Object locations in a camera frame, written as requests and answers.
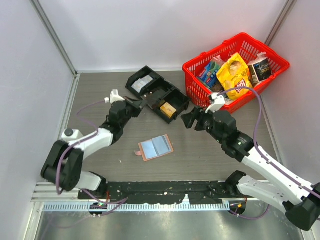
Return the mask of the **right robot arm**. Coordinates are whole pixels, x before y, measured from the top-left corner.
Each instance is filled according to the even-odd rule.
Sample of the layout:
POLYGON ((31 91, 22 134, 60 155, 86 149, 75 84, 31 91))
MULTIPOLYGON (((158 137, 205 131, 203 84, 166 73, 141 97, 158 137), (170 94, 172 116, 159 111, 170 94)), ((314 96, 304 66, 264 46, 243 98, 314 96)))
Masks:
POLYGON ((187 129, 206 131, 229 157, 255 170, 268 183, 260 183, 249 175, 235 171, 226 181, 226 193, 257 198, 285 214, 297 228, 309 231, 320 219, 320 185, 295 175, 254 140, 238 130, 236 120, 226 110, 215 112, 195 107, 181 116, 187 129))

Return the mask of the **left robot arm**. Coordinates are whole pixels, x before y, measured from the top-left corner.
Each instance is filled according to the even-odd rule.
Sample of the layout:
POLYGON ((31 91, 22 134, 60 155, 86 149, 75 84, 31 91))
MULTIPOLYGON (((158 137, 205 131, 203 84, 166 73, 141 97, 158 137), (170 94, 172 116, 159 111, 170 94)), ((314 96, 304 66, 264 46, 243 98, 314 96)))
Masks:
POLYGON ((86 136, 71 141, 57 140, 42 167, 41 177, 55 184, 58 195, 75 188, 89 190, 95 199, 102 199, 106 195, 107 187, 102 183, 103 177, 83 171, 83 162, 95 152, 117 143, 128 122, 137 118, 147 105, 146 100, 127 96, 118 96, 114 101, 107 97, 99 103, 111 105, 105 122, 86 136))

